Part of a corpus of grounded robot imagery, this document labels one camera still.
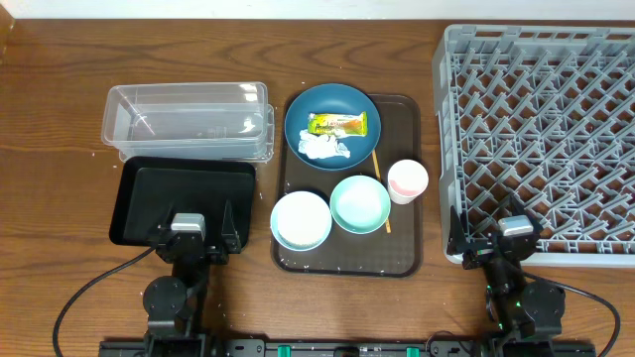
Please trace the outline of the white tissue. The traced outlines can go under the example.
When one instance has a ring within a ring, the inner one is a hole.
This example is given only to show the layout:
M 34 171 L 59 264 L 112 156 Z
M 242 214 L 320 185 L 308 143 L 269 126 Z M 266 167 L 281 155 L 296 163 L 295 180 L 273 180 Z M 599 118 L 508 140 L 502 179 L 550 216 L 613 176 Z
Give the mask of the white tissue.
M 311 160 L 321 160 L 333 157 L 350 158 L 350 151 L 335 137 L 329 135 L 315 135 L 307 130 L 300 132 L 298 152 Z

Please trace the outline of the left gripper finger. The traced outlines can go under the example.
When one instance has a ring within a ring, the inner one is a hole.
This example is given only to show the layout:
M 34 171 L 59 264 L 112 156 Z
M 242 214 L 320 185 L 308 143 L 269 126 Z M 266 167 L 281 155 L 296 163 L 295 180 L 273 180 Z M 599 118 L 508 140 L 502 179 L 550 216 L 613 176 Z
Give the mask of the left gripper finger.
M 229 254 L 239 254 L 242 251 L 242 241 L 234 222 L 232 204 L 229 200 L 224 206 L 221 238 Z
M 168 206 L 167 211 L 160 217 L 157 224 L 157 230 L 159 235 L 167 234 L 171 231 L 171 223 L 175 216 L 175 209 L 172 204 Z

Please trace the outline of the pink cup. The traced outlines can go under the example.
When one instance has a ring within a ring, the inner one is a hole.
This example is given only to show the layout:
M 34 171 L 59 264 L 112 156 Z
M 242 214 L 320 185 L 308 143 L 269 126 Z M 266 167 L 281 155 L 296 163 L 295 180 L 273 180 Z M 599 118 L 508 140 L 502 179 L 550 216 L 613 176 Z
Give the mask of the pink cup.
M 388 193 L 396 204 L 408 204 L 422 194 L 429 184 L 429 175 L 418 161 L 401 160 L 388 172 Z

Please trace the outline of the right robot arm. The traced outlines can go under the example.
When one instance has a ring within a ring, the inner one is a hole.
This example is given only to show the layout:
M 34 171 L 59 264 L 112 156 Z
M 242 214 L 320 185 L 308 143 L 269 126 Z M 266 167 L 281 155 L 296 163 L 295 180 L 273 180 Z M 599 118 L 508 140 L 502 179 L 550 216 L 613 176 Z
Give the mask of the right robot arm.
M 543 226 L 514 196 L 499 205 L 497 228 L 485 241 L 468 241 L 463 221 L 450 210 L 446 252 L 462 256 L 466 270 L 485 275 L 486 309 L 499 331 L 485 337 L 472 356 L 553 356 L 553 337 L 562 333 L 566 293 L 538 279 L 529 282 L 521 262 L 536 252 Z

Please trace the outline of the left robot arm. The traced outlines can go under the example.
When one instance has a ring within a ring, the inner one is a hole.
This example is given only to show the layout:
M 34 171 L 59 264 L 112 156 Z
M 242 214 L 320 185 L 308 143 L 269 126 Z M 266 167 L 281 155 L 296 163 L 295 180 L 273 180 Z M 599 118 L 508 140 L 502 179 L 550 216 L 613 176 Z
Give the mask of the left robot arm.
M 222 356 L 223 344 L 202 327 L 202 316 L 210 267 L 227 264 L 244 247 L 231 202 L 224 203 L 217 233 L 207 231 L 202 214 L 169 208 L 149 231 L 148 242 L 172 273 L 155 279 L 143 293 L 148 313 L 144 354 Z

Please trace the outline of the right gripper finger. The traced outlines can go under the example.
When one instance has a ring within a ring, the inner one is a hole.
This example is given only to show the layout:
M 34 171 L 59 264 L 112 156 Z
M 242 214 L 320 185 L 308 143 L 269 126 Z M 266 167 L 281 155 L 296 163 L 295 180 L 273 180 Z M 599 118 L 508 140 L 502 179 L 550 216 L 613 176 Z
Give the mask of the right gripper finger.
M 510 217 L 516 221 L 520 221 L 521 219 L 527 221 L 532 226 L 533 233 L 541 233 L 543 231 L 543 225 L 523 206 L 516 195 L 509 196 L 509 210 Z
M 450 228 L 448 233 L 446 253 L 448 255 L 462 255 L 468 249 L 466 238 L 466 218 L 459 214 L 454 206 L 449 209 Z

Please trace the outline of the yellow snack wrapper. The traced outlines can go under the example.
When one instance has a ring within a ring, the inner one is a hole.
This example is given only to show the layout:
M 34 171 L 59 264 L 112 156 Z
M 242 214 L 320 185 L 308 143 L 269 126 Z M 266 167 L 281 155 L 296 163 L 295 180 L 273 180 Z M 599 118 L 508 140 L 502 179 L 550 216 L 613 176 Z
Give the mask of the yellow snack wrapper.
M 368 134 L 367 113 L 352 114 L 311 113 L 308 132 L 336 138 L 365 137 Z

